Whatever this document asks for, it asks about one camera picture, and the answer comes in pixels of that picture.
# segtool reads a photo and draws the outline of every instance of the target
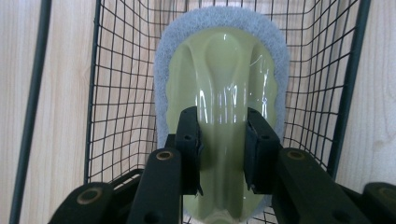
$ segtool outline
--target black wire grid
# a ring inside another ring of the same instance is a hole
[[[112,182],[156,149],[154,53],[165,27],[207,6],[270,18],[290,51],[284,147],[310,152],[335,177],[369,1],[98,0],[92,47],[85,182]],[[185,217],[185,223],[193,223]],[[276,223],[271,208],[248,223]]]

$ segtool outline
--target wood grain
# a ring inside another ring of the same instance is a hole
[[[372,1],[337,181],[396,185],[395,1]]]
[[[40,1],[1,10],[1,206],[7,223],[15,180]],[[46,223],[82,184],[94,1],[54,1],[21,223]]]
[[[0,223],[11,205],[39,3],[0,3]],[[355,190],[369,181],[396,184],[395,12],[394,1],[372,1],[337,178]],[[21,223],[48,222],[82,184],[93,17],[94,1],[53,2]]]

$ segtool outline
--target translucent green plastic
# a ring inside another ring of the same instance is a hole
[[[238,223],[250,217],[262,196],[248,191],[243,172],[248,107],[276,124],[274,62],[259,39],[217,27],[190,36],[176,50],[166,86],[169,133],[180,112],[197,106],[203,133],[204,196],[184,196],[184,207],[204,223]]]

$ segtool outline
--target sponge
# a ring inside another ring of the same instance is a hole
[[[285,119],[285,97],[289,78],[289,54],[281,32],[263,15],[240,7],[205,7],[188,12],[172,22],[163,32],[157,48],[154,63],[155,107],[157,115],[158,147],[164,146],[169,128],[166,122],[168,99],[166,83],[169,78],[169,64],[177,47],[189,36],[213,27],[233,27],[258,38],[268,49],[274,61],[274,76],[277,84],[275,101],[276,134],[283,138]],[[258,212],[269,205],[264,197]]]

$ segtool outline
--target black metal rod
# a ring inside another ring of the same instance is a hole
[[[366,29],[369,15],[370,0],[361,0],[358,17],[356,19],[356,30],[353,34],[351,53],[346,65],[345,87],[341,94],[340,108],[335,123],[332,149],[327,167],[327,173],[336,178],[341,151],[344,144],[344,137],[347,130],[347,119],[349,116],[350,104],[352,102],[353,89],[355,87],[356,75],[358,74],[359,60],[361,57],[361,47],[363,45],[364,31]]]
[[[9,223],[19,223],[21,217],[23,193],[29,166],[33,133],[35,129],[35,113],[37,111],[38,97],[40,95],[41,78],[44,69],[47,39],[50,28],[50,6],[51,0],[41,1],[37,40],[35,43],[35,61],[33,64],[32,79],[30,82],[29,98],[26,107],[20,158],[18,161],[17,177],[15,179],[15,189],[12,198]]]
[[[92,58],[91,58],[91,75],[90,75],[90,92],[88,96],[88,115],[87,115],[87,134],[85,139],[85,159],[84,159],[84,184],[88,184],[88,175],[90,171],[90,148],[91,148],[91,130],[92,130],[92,104],[93,104],[93,89],[96,71],[96,55],[97,44],[99,36],[99,17],[100,17],[101,0],[96,1],[93,41],[92,41]]]

